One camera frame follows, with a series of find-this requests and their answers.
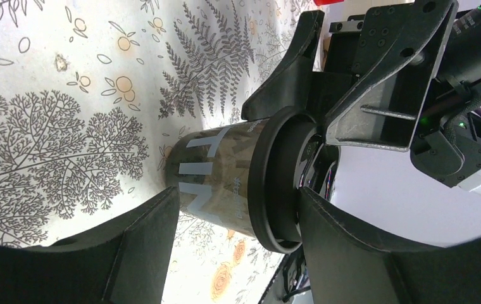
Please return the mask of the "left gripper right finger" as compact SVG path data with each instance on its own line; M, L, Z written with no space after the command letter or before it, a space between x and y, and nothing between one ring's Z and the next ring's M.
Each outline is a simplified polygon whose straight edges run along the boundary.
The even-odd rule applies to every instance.
M438 247L384 231L301 188L315 303L481 303L481 237Z

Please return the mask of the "black cup lid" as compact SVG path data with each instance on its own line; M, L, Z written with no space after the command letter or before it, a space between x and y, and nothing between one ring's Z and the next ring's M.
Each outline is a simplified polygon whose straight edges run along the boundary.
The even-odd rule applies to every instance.
M340 149L325 144L306 111L287 106L266 121L249 167L247 202L251 225L261 245L288 254L302 245L300 189L330 199Z

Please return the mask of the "black coffee cup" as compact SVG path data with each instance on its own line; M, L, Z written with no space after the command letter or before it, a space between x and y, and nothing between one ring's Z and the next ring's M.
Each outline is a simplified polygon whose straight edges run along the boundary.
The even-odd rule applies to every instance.
M263 119L193 132L174 145L165 163L165 184L178 188L183 212L254 236L248 177L266 124Z

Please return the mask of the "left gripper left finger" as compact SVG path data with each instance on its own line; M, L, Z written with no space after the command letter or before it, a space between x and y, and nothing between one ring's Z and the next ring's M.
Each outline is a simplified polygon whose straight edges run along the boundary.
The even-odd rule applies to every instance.
M0 303L160 303L179 206L169 187L50 246L0 245Z

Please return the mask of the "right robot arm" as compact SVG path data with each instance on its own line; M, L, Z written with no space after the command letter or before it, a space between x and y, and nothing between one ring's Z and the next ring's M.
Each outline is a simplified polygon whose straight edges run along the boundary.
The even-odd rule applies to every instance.
M294 106L328 145L408 152L425 175L481 195L481 3L349 1L344 12L328 27L319 10L301 14L242 119Z

